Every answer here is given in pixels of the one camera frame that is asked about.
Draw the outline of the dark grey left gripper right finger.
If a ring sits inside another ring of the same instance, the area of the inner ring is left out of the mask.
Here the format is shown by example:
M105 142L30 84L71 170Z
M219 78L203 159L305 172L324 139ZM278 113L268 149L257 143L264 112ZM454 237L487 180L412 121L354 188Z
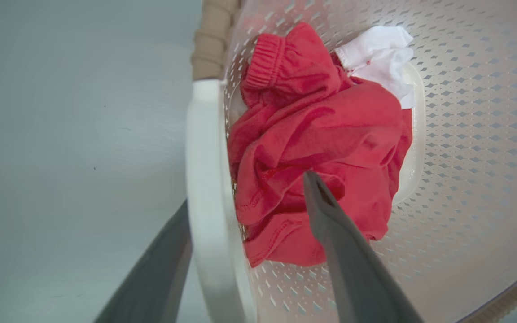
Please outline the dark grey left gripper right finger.
M313 236L324 248L341 323L421 323L422 318L322 178L303 176Z

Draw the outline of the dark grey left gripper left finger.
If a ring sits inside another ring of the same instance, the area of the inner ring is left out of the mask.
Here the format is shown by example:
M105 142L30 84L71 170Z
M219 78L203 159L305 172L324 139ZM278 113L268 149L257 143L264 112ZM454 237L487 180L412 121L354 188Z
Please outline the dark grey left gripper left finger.
M156 235L96 323L174 323L192 258L184 201Z

